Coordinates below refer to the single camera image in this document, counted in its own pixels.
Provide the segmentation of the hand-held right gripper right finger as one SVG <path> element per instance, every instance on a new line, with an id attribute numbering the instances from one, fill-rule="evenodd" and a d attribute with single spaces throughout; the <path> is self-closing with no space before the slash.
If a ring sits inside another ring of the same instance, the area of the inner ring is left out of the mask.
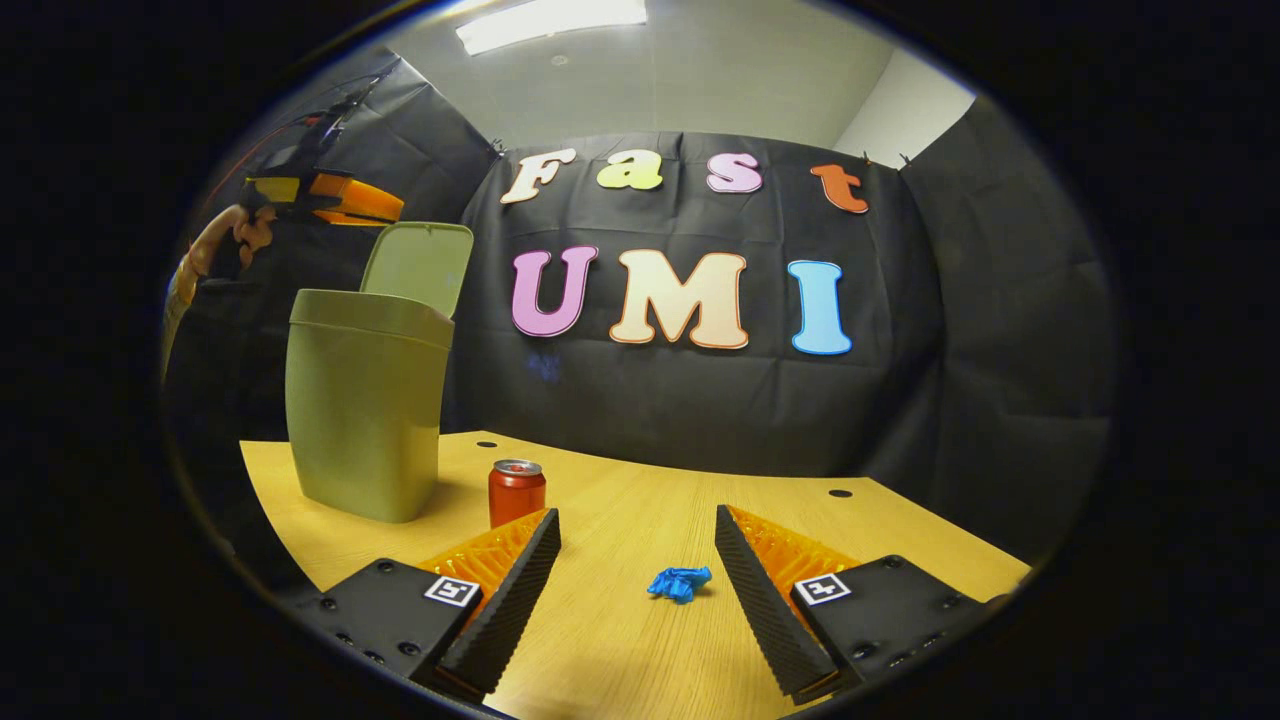
<path id="1" fill-rule="evenodd" d="M 781 692 L 805 705 L 904 673 L 998 607 L 901 555 L 858 561 L 722 503 L 716 548 Z"/>

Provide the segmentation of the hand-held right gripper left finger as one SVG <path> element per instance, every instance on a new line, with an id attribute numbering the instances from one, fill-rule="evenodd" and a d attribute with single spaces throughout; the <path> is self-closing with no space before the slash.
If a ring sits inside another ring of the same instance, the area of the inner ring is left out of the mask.
<path id="1" fill-rule="evenodd" d="M 420 566 L 376 559 L 294 606 L 366 661 L 480 701 L 497 689 L 559 551 L 559 514 L 543 509 Z"/>

